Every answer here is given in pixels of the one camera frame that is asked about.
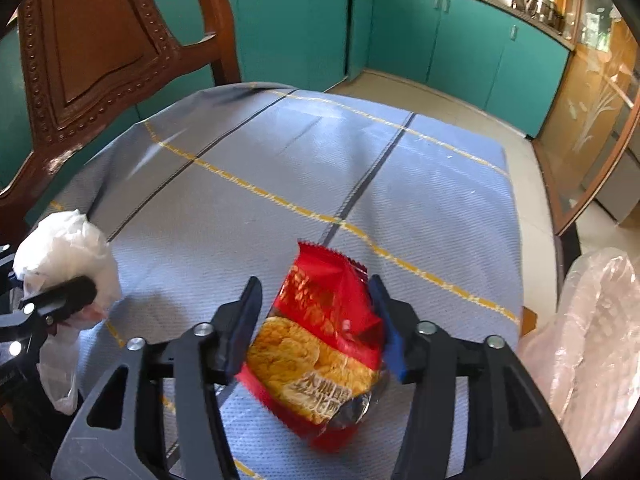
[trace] blue tablecloth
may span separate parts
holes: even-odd
[[[453,336],[518,339],[520,233],[504,152],[405,110],[269,84],[201,91],[127,130],[53,207],[87,212],[120,266],[123,300],[82,336],[84,394],[123,341],[179,336],[237,299],[252,274],[264,287],[261,321],[299,238],[361,261]],[[384,479],[412,395],[392,383],[354,441],[330,456],[241,385],[222,415],[243,475]],[[466,408],[461,380],[450,473],[464,461]]]

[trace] metal screw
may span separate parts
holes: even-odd
[[[211,332],[213,332],[211,323],[200,323],[193,327],[193,333],[200,337],[209,335]]]
[[[490,348],[495,348],[496,350],[503,348],[505,345],[504,339],[502,339],[499,335],[489,336],[486,339],[486,343],[489,345]]]
[[[9,345],[9,354],[16,357],[22,352],[22,343],[20,341],[14,341]]]
[[[421,335],[432,335],[438,331],[438,327],[435,326],[431,321],[421,321],[418,323],[416,327],[418,334]]]
[[[127,341],[127,349],[133,351],[140,350],[145,344],[146,341],[141,337],[132,337]]]

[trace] yellow stripe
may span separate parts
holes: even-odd
[[[116,330],[116,327],[113,326],[113,324],[111,323],[111,321],[107,320],[104,322],[105,327],[107,327],[107,330],[109,331],[109,333],[113,336],[113,338],[116,340],[116,342],[118,343],[118,346],[120,348],[122,348],[125,345],[125,341],[124,339],[122,339],[119,335],[118,332]]]
[[[196,155],[193,155],[193,153],[184,152],[183,150],[170,145],[168,142],[164,142],[164,140],[161,140],[153,131],[153,128],[151,127],[151,124],[149,123],[149,121],[145,121],[145,127],[146,127],[146,130],[149,132],[149,135],[151,136],[151,139],[153,140],[153,142],[155,142],[159,146],[162,146],[165,149],[168,149],[169,151],[175,153],[176,155],[180,155],[188,160],[192,160],[195,164],[205,168],[206,170],[209,170],[211,173],[215,173],[216,175],[221,176],[225,180],[233,182],[234,184],[237,184],[243,189],[251,191],[252,193],[258,196],[264,197],[267,200],[270,200],[273,203],[281,205],[301,216],[304,216],[306,218],[312,218],[314,220],[318,220],[325,223],[338,224],[342,229],[345,229],[347,232],[350,232],[351,234],[363,240],[378,256],[381,256],[385,260],[388,260],[396,264],[398,267],[408,270],[409,272],[415,274],[416,276],[419,276],[420,278],[427,280],[428,282],[433,283],[434,285],[437,285],[440,288],[451,292],[452,294],[458,296],[459,298],[462,298],[463,300],[467,300],[476,305],[483,306],[489,310],[493,310],[494,312],[498,312],[499,314],[502,314],[504,317],[513,321],[515,324],[517,325],[520,324],[520,320],[515,314],[513,314],[506,308],[494,303],[493,301],[479,298],[478,296],[475,296],[470,292],[467,292],[466,290],[459,288],[456,285],[445,282],[443,279],[439,278],[435,274],[431,274],[430,272],[427,272],[425,270],[420,270],[414,265],[410,264],[409,262],[406,262],[396,256],[393,256],[387,250],[376,245],[373,242],[373,240],[371,240],[369,235],[367,235],[359,227],[353,224],[350,224],[342,220],[341,218],[338,218],[335,216],[321,215],[321,214],[315,213],[313,211],[310,211],[309,209],[300,207],[292,202],[289,202],[288,200],[285,200],[282,197],[274,195],[273,193],[270,193],[261,188],[255,187],[253,184],[250,184],[249,182],[232,175],[228,171],[220,170],[220,168],[217,168],[214,165],[209,164],[208,162],[205,162],[204,160],[198,158]]]
[[[118,334],[118,331],[113,326],[111,321],[107,319],[104,322],[104,325],[107,327],[107,330],[113,336],[113,338],[117,341],[118,346],[122,348],[126,343],[124,339],[120,337],[120,335]],[[164,395],[162,396],[162,405],[175,415],[175,404],[171,400],[167,399]],[[242,471],[245,475],[249,475],[254,480],[266,480],[263,476],[258,475],[258,473],[255,473],[254,471],[249,469],[247,466],[245,466],[237,458],[234,459],[234,462],[236,463],[236,467],[240,471]]]
[[[53,209],[57,209],[58,211],[64,211],[65,210],[65,207],[61,203],[56,202],[55,200],[52,200],[51,202],[49,202],[49,205]]]
[[[449,144],[448,142],[443,142],[442,140],[438,140],[435,139],[434,137],[430,137],[428,135],[422,134],[412,128],[407,128],[405,126],[402,126],[402,124],[396,124],[393,123],[391,121],[387,121],[386,119],[381,119],[379,117],[376,117],[374,115],[371,114],[367,114],[366,112],[363,112],[362,110],[357,110],[356,108],[352,108],[350,106],[347,106],[346,104],[340,103],[338,101],[332,101],[331,99],[325,99],[322,97],[304,97],[304,96],[300,96],[300,95],[292,95],[292,94],[285,94],[284,92],[279,92],[277,90],[267,90],[268,92],[272,93],[272,94],[276,94],[277,96],[280,97],[286,97],[287,99],[298,99],[301,101],[316,101],[319,103],[325,103],[325,104],[329,104],[329,105],[334,105],[337,107],[342,108],[343,110],[347,110],[350,111],[354,114],[366,117],[367,119],[370,119],[371,121],[375,121],[377,123],[380,124],[384,124],[386,126],[392,126],[393,128],[397,128],[399,130],[404,130],[409,134],[412,134],[416,137],[418,137],[419,139],[422,140],[427,140],[429,142],[432,142],[433,144],[436,144],[437,146],[440,146],[442,148],[446,148],[447,150],[451,150],[454,153],[457,153],[459,155],[465,156],[466,158],[469,158],[470,160],[473,160],[475,162],[477,162],[478,164],[482,164],[484,166],[487,166],[488,168],[491,168],[494,171],[497,171],[498,173],[500,173],[502,176],[505,176],[507,179],[509,179],[509,174],[504,171],[502,168],[499,168],[498,166],[496,166],[495,164],[490,163],[488,160],[484,160],[484,158],[480,158],[479,156],[475,156],[472,155],[471,153],[465,152],[464,150],[460,150],[459,148],[456,148],[455,146],[453,146],[452,144]]]

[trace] glass door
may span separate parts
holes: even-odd
[[[556,234],[608,179],[638,126],[640,109],[638,44],[612,1],[579,0],[572,8],[578,19],[565,34],[575,35],[575,51],[533,141]]]

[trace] chair backrest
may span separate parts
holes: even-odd
[[[23,0],[20,51],[33,149],[0,190],[0,241],[18,243],[24,216],[60,167],[124,110],[174,78],[211,65],[240,81],[229,0],[198,0],[205,38],[181,46],[154,0]]]

